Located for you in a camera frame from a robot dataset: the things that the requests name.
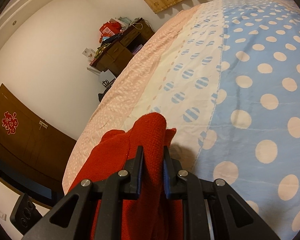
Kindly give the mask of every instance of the clutter on desk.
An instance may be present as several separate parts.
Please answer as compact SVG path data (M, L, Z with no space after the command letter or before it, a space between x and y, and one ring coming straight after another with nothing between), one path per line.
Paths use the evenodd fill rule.
M108 69L107 71L102 71L99 74L99 82L103 84L105 88L109 88L115 82L116 77Z
M120 33L122 29L122 25L114 19L110 19L110 21L106 22L99 29L101 32L101 37L99 42L103 41L103 37L112 37L115 34Z
M91 67L91 66L88 66L87 70L91 71L92 73L96 74L97 76L99 76L101 73L101 71L99 71L95 67Z
M131 53L132 53L133 55L136 55L136 54L139 52L139 50L142 49L142 47L143 47L143 45L140 44L139 46L135 47L135 48L132 50Z

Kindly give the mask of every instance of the red cloth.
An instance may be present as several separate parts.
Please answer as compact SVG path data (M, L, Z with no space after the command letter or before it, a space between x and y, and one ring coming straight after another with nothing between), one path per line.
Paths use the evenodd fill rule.
M166 129L165 118L157 113L140 117L127 133L111 130L81 168L70 190L81 180L99 181L121 170L125 161L135 157L137 147L144 148L141 195L137 201L124 200L122 240L182 240L182 202L167 200L163 191L163 146L170 146L176 129ZM93 240L98 209L90 239Z

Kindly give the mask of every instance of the blue striped circle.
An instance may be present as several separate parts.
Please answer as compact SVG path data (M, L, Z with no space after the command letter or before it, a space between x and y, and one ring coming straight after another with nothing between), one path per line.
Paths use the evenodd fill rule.
M204 43L204 41L197 41L195 44L196 44L196 46L200 46L200 45L202 45Z
M194 71L192 69L185 70L182 74L184 79L188 79L193 76Z
M213 57L206 57L205 59L202 60L202 65L207 65L212 61Z
M163 89L166 90L166 91L170 91L171 89L173 89L173 86L174 86L174 82L171 81L171 82L168 82L168 83L163 87Z
M174 68L173 68L173 70L174 70L174 71L178 71L178 70L180 70L180 69L182 69L182 68L183 68L183 64L180 63L180 64L175 65Z
M199 109L192 107L191 109L187 109L186 113L183 114L183 120L185 120L186 122L193 122L198 119L199 114Z
M197 89L203 89L204 87L208 86L209 79L206 77L202 77L197 80L196 84L194 85Z
M189 53L189 49L186 49L183 52L181 52L181 55L185 55L186 53Z
M181 101L183 101L184 99L185 99L185 94L180 92L180 93L174 94L173 97L171 98L171 101L175 104L178 104Z
M198 57L200 55L200 52L194 53L193 55L191 55L190 59L194 59L196 57Z

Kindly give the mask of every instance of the desk drawer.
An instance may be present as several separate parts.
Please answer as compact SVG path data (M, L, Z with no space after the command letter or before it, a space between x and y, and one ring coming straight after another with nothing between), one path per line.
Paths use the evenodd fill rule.
M133 27L133 29L126 36L124 36L122 38L120 43L124 47L127 47L139 34L140 34L140 31Z
M122 46L119 42L116 42L108 51L107 54L113 58L116 59L120 53L124 50L124 46Z

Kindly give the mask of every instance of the bed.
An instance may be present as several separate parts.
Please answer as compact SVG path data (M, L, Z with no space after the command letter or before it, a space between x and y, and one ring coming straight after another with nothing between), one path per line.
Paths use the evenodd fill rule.
M67 192L103 134L158 112L170 152L225 179L282 240L300 230L300 9L293 0L215 0L182 11L136 54L70 156Z

